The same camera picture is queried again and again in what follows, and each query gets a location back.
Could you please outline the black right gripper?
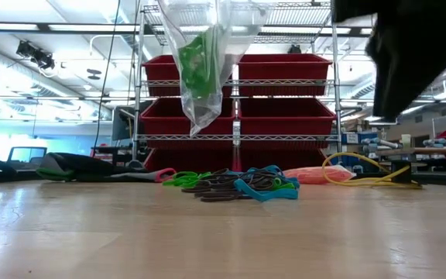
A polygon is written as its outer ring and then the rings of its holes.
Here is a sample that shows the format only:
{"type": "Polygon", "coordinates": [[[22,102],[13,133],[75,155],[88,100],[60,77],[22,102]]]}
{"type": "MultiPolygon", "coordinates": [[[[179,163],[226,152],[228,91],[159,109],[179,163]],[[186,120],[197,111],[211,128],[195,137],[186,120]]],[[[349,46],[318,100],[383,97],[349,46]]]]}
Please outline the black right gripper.
{"type": "Polygon", "coordinates": [[[333,0],[333,21],[376,16],[372,114],[394,120],[446,69],[446,0],[333,0]]]}

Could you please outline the green rubber band tangle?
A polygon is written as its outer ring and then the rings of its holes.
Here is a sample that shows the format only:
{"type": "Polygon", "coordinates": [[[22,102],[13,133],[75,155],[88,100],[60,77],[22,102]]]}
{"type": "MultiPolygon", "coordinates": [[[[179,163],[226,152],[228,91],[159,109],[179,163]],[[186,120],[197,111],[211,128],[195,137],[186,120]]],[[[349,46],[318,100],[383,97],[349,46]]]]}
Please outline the green rubber band tangle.
{"type": "Polygon", "coordinates": [[[163,186],[174,186],[180,188],[194,188],[198,181],[211,175],[211,172],[196,173],[193,171],[181,171],[163,182],[163,186]]]}
{"type": "Polygon", "coordinates": [[[283,180],[281,178],[274,178],[271,190],[272,191],[278,191],[278,190],[282,190],[282,189],[293,189],[293,190],[296,190],[297,188],[296,188],[295,184],[293,182],[291,182],[291,181],[283,180]]]}

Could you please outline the blue rubber band tangle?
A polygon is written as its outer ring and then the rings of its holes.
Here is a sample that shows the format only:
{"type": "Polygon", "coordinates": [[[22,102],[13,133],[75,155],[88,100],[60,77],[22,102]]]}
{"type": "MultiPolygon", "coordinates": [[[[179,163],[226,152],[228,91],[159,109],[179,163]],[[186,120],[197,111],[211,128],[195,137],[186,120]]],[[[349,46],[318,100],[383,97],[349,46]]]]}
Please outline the blue rubber band tangle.
{"type": "Polygon", "coordinates": [[[257,191],[269,190],[271,188],[273,178],[297,180],[296,177],[286,177],[284,172],[276,165],[270,165],[264,168],[252,167],[241,176],[241,179],[244,182],[249,184],[257,191]]]}

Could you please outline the dark grey rubber band tangle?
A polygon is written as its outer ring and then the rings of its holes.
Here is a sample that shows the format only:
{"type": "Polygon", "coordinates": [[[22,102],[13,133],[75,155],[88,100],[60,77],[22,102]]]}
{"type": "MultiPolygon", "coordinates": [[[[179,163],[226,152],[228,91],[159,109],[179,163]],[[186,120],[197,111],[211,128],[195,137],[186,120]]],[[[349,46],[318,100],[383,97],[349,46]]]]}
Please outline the dark grey rubber band tangle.
{"type": "MultiPolygon", "coordinates": [[[[238,179],[241,179],[241,176],[243,174],[244,173],[230,172],[229,170],[227,170],[226,172],[223,172],[223,170],[219,170],[208,177],[200,179],[194,188],[233,188],[237,190],[234,186],[234,182],[238,179]]],[[[241,191],[237,191],[238,193],[235,193],[234,195],[243,195],[241,191]]],[[[194,196],[197,198],[198,195],[202,194],[203,193],[198,193],[194,194],[194,196]]]]}

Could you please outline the wooden workbench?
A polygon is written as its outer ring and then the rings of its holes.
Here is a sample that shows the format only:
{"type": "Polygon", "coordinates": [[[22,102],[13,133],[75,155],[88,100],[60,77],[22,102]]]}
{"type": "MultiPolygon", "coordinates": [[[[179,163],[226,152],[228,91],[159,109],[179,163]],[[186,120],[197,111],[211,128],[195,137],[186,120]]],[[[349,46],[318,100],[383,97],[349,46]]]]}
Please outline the wooden workbench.
{"type": "Polygon", "coordinates": [[[444,154],[446,155],[446,148],[423,148],[414,147],[407,149],[394,149],[394,150],[379,150],[376,151],[378,156],[395,156],[395,155],[409,155],[409,154],[444,154]]]}

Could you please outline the blue storage bin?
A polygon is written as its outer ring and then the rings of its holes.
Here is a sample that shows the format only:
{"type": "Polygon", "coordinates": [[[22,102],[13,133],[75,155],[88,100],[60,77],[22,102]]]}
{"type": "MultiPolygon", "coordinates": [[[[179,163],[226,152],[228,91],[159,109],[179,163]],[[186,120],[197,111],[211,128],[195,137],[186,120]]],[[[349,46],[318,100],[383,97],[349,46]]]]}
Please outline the blue storage bin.
{"type": "Polygon", "coordinates": [[[372,133],[343,133],[341,135],[341,142],[343,144],[362,144],[363,140],[376,137],[376,134],[372,133]]]}

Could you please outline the black monitor back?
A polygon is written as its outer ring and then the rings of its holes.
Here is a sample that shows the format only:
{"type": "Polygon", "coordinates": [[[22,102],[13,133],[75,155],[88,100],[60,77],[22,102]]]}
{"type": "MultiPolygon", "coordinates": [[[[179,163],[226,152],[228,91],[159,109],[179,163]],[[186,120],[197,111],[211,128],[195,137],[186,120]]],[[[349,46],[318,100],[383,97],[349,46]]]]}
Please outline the black monitor back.
{"type": "Polygon", "coordinates": [[[113,110],[111,139],[130,140],[134,135],[134,105],[118,105],[113,110]]]}

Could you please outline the black and green bag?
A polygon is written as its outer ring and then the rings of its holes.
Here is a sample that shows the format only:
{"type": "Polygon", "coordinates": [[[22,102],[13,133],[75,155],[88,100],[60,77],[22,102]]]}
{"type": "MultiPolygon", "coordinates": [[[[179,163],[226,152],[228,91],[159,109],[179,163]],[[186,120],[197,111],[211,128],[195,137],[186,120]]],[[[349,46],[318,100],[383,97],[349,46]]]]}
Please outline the black and green bag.
{"type": "Polygon", "coordinates": [[[50,181],[160,183],[171,179],[177,172],[173,168],[148,171],[143,165],[118,167],[93,157],[72,153],[48,153],[36,173],[50,181]]]}

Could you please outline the computer monitor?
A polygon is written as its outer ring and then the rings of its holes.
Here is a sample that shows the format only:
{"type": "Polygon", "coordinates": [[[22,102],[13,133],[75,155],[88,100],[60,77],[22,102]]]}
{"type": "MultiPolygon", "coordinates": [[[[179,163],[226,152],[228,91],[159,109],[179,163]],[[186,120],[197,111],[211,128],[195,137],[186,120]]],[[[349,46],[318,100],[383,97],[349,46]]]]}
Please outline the computer monitor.
{"type": "Polygon", "coordinates": [[[7,163],[16,170],[35,170],[46,156],[47,148],[41,146],[14,146],[7,163]]]}

